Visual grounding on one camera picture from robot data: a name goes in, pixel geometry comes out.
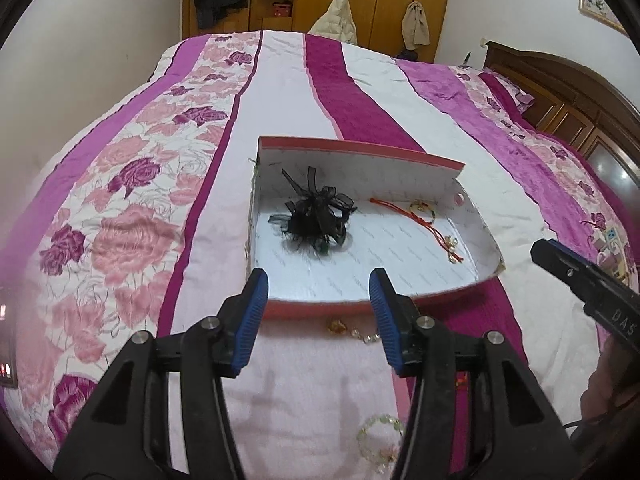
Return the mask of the person's right hand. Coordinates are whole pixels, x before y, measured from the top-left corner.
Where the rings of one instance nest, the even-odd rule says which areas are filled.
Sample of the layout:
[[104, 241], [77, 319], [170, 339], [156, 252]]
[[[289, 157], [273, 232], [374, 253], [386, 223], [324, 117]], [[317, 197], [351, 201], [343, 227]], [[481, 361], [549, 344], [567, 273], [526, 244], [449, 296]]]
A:
[[590, 375], [588, 387], [580, 397], [582, 419], [603, 416], [623, 405], [639, 392], [635, 384], [622, 388], [620, 376], [629, 364], [630, 353], [613, 336], [605, 341], [596, 370]]

